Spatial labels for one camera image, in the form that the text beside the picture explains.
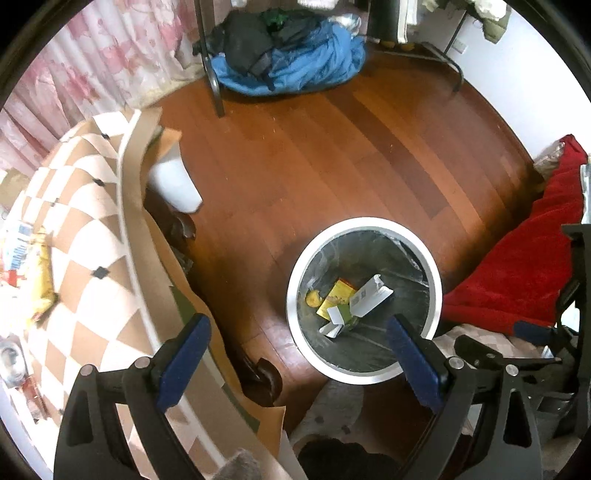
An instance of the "metal bolt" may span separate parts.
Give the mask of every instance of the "metal bolt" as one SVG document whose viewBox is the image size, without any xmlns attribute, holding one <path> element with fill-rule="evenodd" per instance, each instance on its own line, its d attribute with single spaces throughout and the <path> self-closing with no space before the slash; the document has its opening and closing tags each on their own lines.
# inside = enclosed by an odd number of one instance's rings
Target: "metal bolt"
<svg viewBox="0 0 591 480">
<path fill-rule="evenodd" d="M 80 368 L 80 375 L 82 375 L 83 377 L 88 377 L 88 375 L 90 375 L 92 373 L 92 369 L 94 367 L 92 365 L 85 365 L 82 368 Z"/>
<path fill-rule="evenodd" d="M 150 364 L 149 356 L 141 356 L 134 362 L 134 365 L 136 368 L 146 368 L 149 364 Z"/>
<path fill-rule="evenodd" d="M 464 367 L 464 360 L 458 356 L 453 356 L 449 359 L 449 366 L 455 370 L 461 370 Z"/>
<path fill-rule="evenodd" d="M 512 377 L 516 377 L 519 373 L 519 369 L 515 365 L 507 365 L 505 371 Z"/>
</svg>

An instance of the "red fabric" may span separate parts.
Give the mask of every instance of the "red fabric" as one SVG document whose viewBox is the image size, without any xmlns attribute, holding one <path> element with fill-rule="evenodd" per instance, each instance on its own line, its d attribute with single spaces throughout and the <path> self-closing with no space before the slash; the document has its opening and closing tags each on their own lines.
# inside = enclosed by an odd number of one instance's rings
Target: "red fabric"
<svg viewBox="0 0 591 480">
<path fill-rule="evenodd" d="M 508 233 L 464 282 L 443 297 L 441 317 L 511 335 L 526 320 L 553 325 L 559 290 L 570 278 L 570 242 L 561 225 L 579 223 L 579 167 L 587 154 L 566 135 L 564 154 L 530 217 Z"/>
</svg>

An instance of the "metal rack leg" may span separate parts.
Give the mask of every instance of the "metal rack leg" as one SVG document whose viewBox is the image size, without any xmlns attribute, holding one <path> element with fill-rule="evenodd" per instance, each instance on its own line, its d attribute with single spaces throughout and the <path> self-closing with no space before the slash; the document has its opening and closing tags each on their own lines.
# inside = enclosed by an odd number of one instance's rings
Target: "metal rack leg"
<svg viewBox="0 0 591 480">
<path fill-rule="evenodd" d="M 377 50 L 377 51 L 381 51 L 382 53 L 387 53 L 389 55 L 396 55 L 398 57 L 410 57 L 412 59 L 433 60 L 433 61 L 438 61 L 441 63 L 446 63 L 450 67 L 454 68 L 455 71 L 457 71 L 457 74 L 460 76 L 460 79 L 457 81 L 456 86 L 453 89 L 454 92 L 459 92 L 460 88 L 462 88 L 462 85 L 464 84 L 464 72 L 462 71 L 462 68 L 455 61 L 453 61 L 452 58 L 447 53 L 449 52 L 453 43 L 456 41 L 457 35 L 458 35 L 458 33 L 460 33 L 460 30 L 462 29 L 462 25 L 466 21 L 467 16 L 468 16 L 468 11 L 464 10 L 464 13 L 462 15 L 462 19 L 458 23 L 456 31 L 453 33 L 453 35 L 452 35 L 450 41 L 447 43 L 447 46 L 444 51 L 439 50 L 439 48 L 437 48 L 435 45 L 433 45 L 430 42 L 421 42 L 419 44 L 419 45 L 422 45 L 424 48 L 426 48 L 429 52 L 431 52 L 433 54 L 433 57 L 429 57 L 427 55 L 422 55 L 420 53 L 410 53 L 410 52 L 406 52 L 406 51 L 385 51 L 385 50 Z"/>
<path fill-rule="evenodd" d="M 433 55 L 435 55 L 440 62 L 447 63 L 449 66 L 452 66 L 454 69 L 456 69 L 457 74 L 460 76 L 460 79 L 457 81 L 453 91 L 459 92 L 460 88 L 462 88 L 462 85 L 464 84 L 464 72 L 462 71 L 462 68 L 455 61 L 453 61 L 449 55 L 443 53 L 432 43 L 421 42 L 421 45 L 425 47 L 428 51 L 430 51 Z"/>
<path fill-rule="evenodd" d="M 199 29 L 199 43 L 201 44 L 201 61 L 203 62 L 203 68 L 205 69 L 205 75 L 209 82 L 209 87 L 212 91 L 213 104 L 216 109 L 218 117 L 223 117 L 226 112 L 223 107 L 222 94 L 220 93 L 220 84 L 217 81 L 216 72 L 213 70 L 212 61 L 207 53 L 207 44 L 205 42 L 205 27 L 203 26 L 203 12 L 201 10 L 200 0 L 194 0 L 195 13 L 197 15 L 197 27 Z"/>
</svg>

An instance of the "dark wooden furniture leg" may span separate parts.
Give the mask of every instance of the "dark wooden furniture leg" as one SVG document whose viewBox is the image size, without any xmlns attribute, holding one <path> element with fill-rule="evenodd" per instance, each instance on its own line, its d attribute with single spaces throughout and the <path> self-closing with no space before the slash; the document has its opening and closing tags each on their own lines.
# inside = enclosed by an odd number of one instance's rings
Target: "dark wooden furniture leg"
<svg viewBox="0 0 591 480">
<path fill-rule="evenodd" d="M 169 245 L 190 257 L 187 240 L 196 235 L 195 224 L 186 213 L 177 212 L 168 205 L 160 195 L 147 189 L 144 207 L 152 216 Z M 201 296 L 199 288 L 189 278 L 193 291 Z M 283 380 L 279 370 L 269 360 L 261 358 L 257 363 L 246 354 L 240 344 L 232 339 L 232 335 L 218 325 L 226 353 L 236 370 L 244 394 L 261 407 L 272 407 L 281 394 Z"/>
</svg>

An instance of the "gray cloth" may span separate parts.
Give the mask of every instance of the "gray cloth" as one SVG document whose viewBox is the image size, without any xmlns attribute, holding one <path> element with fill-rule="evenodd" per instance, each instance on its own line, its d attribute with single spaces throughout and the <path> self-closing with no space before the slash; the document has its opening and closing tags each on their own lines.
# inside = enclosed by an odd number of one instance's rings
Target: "gray cloth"
<svg viewBox="0 0 591 480">
<path fill-rule="evenodd" d="M 241 449 L 218 470 L 212 480 L 262 480 L 262 473 L 252 454 Z"/>
</svg>

